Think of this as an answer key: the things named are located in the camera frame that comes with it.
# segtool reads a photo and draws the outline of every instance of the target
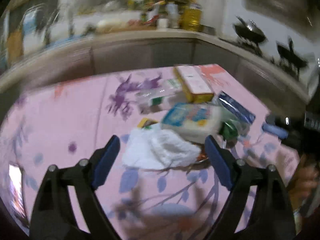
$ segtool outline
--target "yellow box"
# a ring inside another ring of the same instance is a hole
[[[214,93],[194,66],[176,66],[173,73],[181,83],[189,103],[200,104],[212,100]]]

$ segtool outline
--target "bolt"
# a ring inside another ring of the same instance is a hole
[[[57,168],[56,165],[50,165],[49,168],[48,168],[48,170],[51,171],[51,172],[53,172],[53,171],[56,170],[56,168]]]
[[[274,166],[273,164],[269,165],[268,167],[269,171],[276,171],[276,166]]]
[[[244,159],[237,159],[237,164],[242,167],[245,165],[245,160]]]
[[[81,160],[79,161],[79,165],[80,165],[81,167],[87,166],[88,163],[89,163],[88,159],[81,159]]]

